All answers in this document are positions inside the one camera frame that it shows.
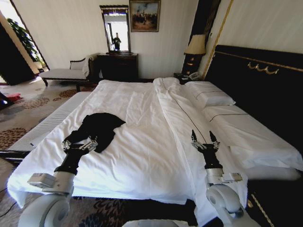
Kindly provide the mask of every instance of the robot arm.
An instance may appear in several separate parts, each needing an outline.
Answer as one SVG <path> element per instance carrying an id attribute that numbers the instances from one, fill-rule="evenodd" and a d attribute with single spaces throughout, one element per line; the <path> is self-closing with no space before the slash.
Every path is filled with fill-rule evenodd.
<path id="1" fill-rule="evenodd" d="M 210 137 L 212 144 L 202 144 L 197 141 L 195 132 L 192 131 L 192 145 L 203 154 L 206 162 L 207 199 L 217 210 L 218 217 L 225 227 L 259 227 L 242 207 L 237 193 L 224 184 L 241 181 L 242 177 L 239 173 L 224 174 L 223 167 L 215 155 L 220 142 L 211 131 Z"/>
<path id="2" fill-rule="evenodd" d="M 88 154 L 96 146 L 91 142 L 79 146 L 65 144 L 67 154 L 62 165 L 57 167 L 54 175 L 35 173 L 28 183 L 42 188 L 43 195 L 34 200 L 21 214 L 18 227 L 60 227 L 70 210 L 70 199 L 74 190 L 73 179 L 77 174 L 81 157 Z"/>

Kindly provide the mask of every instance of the mirror frame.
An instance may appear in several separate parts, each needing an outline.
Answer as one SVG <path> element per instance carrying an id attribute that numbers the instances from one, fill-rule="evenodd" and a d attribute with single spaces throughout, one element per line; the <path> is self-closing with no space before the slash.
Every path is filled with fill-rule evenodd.
<path id="1" fill-rule="evenodd" d="M 103 8 L 113 8 L 113 9 L 114 8 L 127 8 L 127 10 L 126 10 L 126 24 L 127 24 L 127 37 L 128 37 L 128 51 L 112 51 L 112 50 L 110 50 L 109 39 L 108 39 L 106 24 L 105 24 L 105 18 L 104 18 L 104 14 L 103 14 L 103 10 L 102 10 Z M 106 37 L 106 40 L 107 40 L 108 52 L 109 53 L 130 53 L 131 52 L 131 41 L 130 41 L 130 36 L 129 36 L 129 22 L 128 22 L 129 7 L 128 7 L 128 5 L 100 5 L 100 9 L 101 9 L 101 14 L 102 14 L 102 19 L 103 19 L 105 37 Z"/>

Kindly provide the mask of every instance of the table lamp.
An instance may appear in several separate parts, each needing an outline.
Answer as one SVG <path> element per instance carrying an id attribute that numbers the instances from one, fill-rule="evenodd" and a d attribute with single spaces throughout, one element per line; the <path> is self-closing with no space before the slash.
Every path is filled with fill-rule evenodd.
<path id="1" fill-rule="evenodd" d="M 182 74 L 190 75 L 197 72 L 202 56 L 205 54 L 205 35 L 193 35 L 187 49 Z"/>

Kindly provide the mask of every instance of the painting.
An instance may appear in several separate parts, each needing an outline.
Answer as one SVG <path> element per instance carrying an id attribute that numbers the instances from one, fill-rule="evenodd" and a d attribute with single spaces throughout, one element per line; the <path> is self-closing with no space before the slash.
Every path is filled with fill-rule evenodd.
<path id="1" fill-rule="evenodd" d="M 130 0 L 132 32 L 158 32 L 160 0 Z"/>

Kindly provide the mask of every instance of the telephone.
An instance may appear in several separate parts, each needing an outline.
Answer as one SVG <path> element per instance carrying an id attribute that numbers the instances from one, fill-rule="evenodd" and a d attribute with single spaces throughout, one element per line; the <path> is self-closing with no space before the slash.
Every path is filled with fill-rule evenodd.
<path id="1" fill-rule="evenodd" d="M 188 78 L 190 78 L 191 80 L 201 80 L 202 79 L 202 74 L 199 71 L 198 72 L 194 72 L 194 73 L 190 74 L 188 76 Z"/>

